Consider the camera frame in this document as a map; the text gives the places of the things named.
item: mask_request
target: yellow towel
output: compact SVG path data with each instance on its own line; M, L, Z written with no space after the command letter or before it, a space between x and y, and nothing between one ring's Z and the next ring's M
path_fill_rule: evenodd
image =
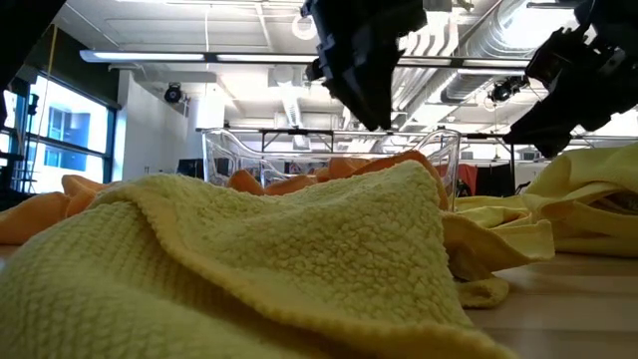
M7 358L513 357L462 310L416 162L284 196L121 183L28 241L0 288Z
M557 251L636 257L637 159L638 144L571 151L549 164L525 194L460 198L458 215L523 237L526 226L549 220Z

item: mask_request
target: white ceiling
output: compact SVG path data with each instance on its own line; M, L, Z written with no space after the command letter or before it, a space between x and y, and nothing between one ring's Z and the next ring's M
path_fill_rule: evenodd
M291 28L294 7L273 9L264 2L264 26L258 18L258 10L250 7L174 6L151 2L116 0L68 0L55 23L67 33L96 50L138 51L204 51L206 50L204 18L208 10L208 48L212 52L278 52L314 53L317 38L304 41L297 38ZM301 5L301 0L285 0ZM462 19L461 33L484 13L494 0L474 0L475 9ZM269 66L239 66L210 64L145 65L151 72L213 72L218 75L229 95L235 98L239 118L273 118L283 112L276 93L267 87ZM162 93L166 83L152 83ZM203 92L203 84L183 84L183 89L193 96ZM518 103L533 104L535 95L518 95ZM311 86L299 101L302 112L341 114L343 106L332 100L319 84ZM496 111L501 122L517 119L529 106L508 104ZM476 107L459 108L453 113L455 124L493 124L494 112L487 111L482 103Z

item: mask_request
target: ceiling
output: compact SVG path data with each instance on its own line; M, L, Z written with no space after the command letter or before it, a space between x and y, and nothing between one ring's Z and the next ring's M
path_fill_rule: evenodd
M202 6L167 5L154 0L67 0L55 23L95 50L205 51L207 25L207 50L211 52L315 53L316 36L311 40L301 40L292 31L301 0L270 0L258 5L254 1L249 4L250 1L227 0L223 3L232 6ZM461 38L495 0L469 2L474 5L473 11L456 12ZM304 22L302 20L299 25L302 29L308 26ZM269 68L263 65L144 65L136 79L144 82L145 76L153 78L146 84L147 88L155 89L161 95L167 81L159 81L154 74L214 73L234 99L233 109L228 113L231 124L235 126L249 123L250 119L272 119L275 113L284 111L279 94L268 89ZM197 97L203 93L204 84L186 83L182 88ZM478 94L467 106L452 113L454 118L451 122L443 119L442 123L463 132L487 128L494 122L498 126L506 126L524 114L536 100L536 94L522 93L511 103L493 111L489 106L485 108L484 94ZM320 84L310 86L299 99L299 107L302 113L343 113L343 106L331 99ZM422 129L416 126L405 128Z

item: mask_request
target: clear plastic bin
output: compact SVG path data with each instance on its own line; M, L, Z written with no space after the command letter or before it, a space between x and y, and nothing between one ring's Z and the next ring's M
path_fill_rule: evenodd
M252 141L244 143L243 138ZM226 185L230 176L247 170L263 185L287 180L298 175L312 175L327 167L333 158L380 159L398 153L416 150L424 154L439 170L450 198L451 209L457 187L457 169L461 134L439 130L425 133L366 133L323 130L202 130L204 178L213 184ZM313 151L270 152L271 145L279 141L290 144L314 143ZM338 152L340 144L349 144L348 152ZM357 153L368 148L371 152Z

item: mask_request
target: table surface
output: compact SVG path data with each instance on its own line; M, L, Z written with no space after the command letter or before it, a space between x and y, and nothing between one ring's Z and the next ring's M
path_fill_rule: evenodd
M0 269L15 250L0 245ZM638 260L560 254L496 275L505 303L468 315L522 358L638 358Z

